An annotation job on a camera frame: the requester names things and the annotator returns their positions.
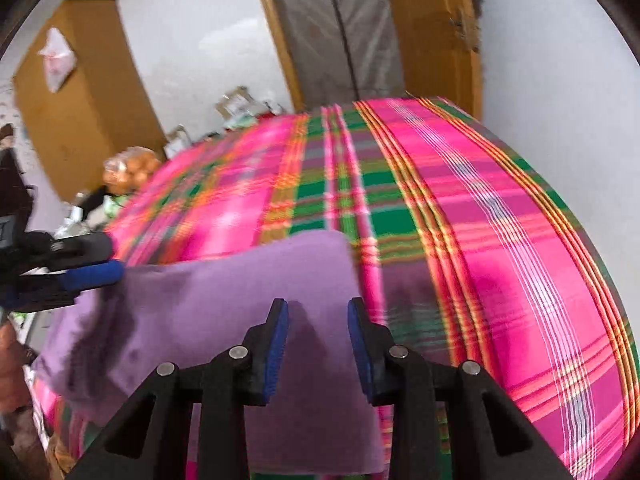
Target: purple cloth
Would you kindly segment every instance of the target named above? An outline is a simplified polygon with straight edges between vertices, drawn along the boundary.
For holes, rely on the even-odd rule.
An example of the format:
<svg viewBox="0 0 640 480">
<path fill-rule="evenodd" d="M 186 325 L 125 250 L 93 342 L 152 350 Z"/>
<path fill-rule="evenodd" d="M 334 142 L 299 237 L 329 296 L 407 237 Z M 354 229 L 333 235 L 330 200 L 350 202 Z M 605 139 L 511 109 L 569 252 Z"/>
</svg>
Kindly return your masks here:
<svg viewBox="0 0 640 480">
<path fill-rule="evenodd" d="M 263 323 L 274 298 L 285 298 L 290 329 L 276 395 L 266 408 L 246 409 L 250 467 L 379 472 L 378 416 L 360 389 L 347 329 L 347 303 L 359 295 L 339 232 L 306 232 L 222 260 L 130 267 L 119 285 L 56 313 L 34 368 L 104 424 L 159 363 L 210 361 Z M 196 449 L 192 429 L 190 460 Z"/>
</svg>

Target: plaid bedsheet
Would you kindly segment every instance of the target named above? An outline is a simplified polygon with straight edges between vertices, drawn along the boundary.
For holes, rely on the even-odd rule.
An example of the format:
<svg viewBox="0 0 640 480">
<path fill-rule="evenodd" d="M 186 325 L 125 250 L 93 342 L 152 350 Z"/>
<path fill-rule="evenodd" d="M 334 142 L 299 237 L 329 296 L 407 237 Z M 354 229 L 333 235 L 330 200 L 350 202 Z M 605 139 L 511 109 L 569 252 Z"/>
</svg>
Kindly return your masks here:
<svg viewBox="0 0 640 480">
<path fill-rule="evenodd" d="M 576 478 L 606 476 L 640 423 L 616 289 L 561 198 L 449 102 L 358 102 L 205 142 L 165 165 L 109 232 L 117 257 L 140 265 L 309 229 L 348 236 L 370 315 L 396 341 L 482 363 Z M 96 428 L 38 396 L 80 454 Z M 389 451 L 388 411 L 381 427 Z"/>
</svg>

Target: gray curtain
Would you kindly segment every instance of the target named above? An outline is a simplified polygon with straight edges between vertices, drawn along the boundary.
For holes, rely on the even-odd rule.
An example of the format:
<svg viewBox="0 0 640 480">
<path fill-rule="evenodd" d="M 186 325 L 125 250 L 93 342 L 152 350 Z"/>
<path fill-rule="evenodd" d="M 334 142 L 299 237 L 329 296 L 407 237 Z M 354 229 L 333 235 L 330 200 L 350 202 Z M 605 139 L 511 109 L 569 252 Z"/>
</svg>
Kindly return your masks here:
<svg viewBox="0 0 640 480">
<path fill-rule="evenodd" d="M 402 63 L 388 0 L 275 3 L 308 110 L 402 95 Z"/>
</svg>

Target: wooden door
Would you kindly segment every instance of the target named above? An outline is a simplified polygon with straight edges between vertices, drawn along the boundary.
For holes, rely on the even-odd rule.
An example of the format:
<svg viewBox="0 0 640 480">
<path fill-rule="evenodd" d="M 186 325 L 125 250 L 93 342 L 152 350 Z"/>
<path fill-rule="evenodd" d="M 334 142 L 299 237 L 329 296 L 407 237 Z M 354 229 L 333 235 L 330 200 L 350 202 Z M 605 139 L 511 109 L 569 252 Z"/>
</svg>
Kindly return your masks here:
<svg viewBox="0 0 640 480">
<path fill-rule="evenodd" d="M 482 74 L 471 0 L 390 0 L 406 90 L 481 118 Z"/>
</svg>

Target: metal bolt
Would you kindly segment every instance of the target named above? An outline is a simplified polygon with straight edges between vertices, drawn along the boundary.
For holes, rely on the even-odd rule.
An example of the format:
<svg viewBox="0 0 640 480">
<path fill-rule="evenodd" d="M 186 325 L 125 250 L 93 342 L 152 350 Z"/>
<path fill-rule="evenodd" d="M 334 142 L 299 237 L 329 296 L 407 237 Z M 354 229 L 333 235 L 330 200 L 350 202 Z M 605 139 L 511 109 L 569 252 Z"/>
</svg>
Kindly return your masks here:
<svg viewBox="0 0 640 480">
<path fill-rule="evenodd" d="M 234 346 L 229 350 L 229 357 L 232 359 L 244 359 L 249 355 L 249 349 L 244 346 Z"/>
<path fill-rule="evenodd" d="M 465 374 L 478 375 L 482 368 L 475 361 L 465 361 L 462 363 L 462 370 Z"/>
<path fill-rule="evenodd" d="M 175 372 L 175 365 L 173 363 L 162 363 L 161 365 L 158 365 L 156 372 L 158 375 L 166 377 L 167 375 L 171 375 Z"/>
<path fill-rule="evenodd" d="M 404 359 L 409 355 L 409 351 L 402 345 L 395 345 L 389 349 L 389 354 L 396 359 Z"/>
</svg>

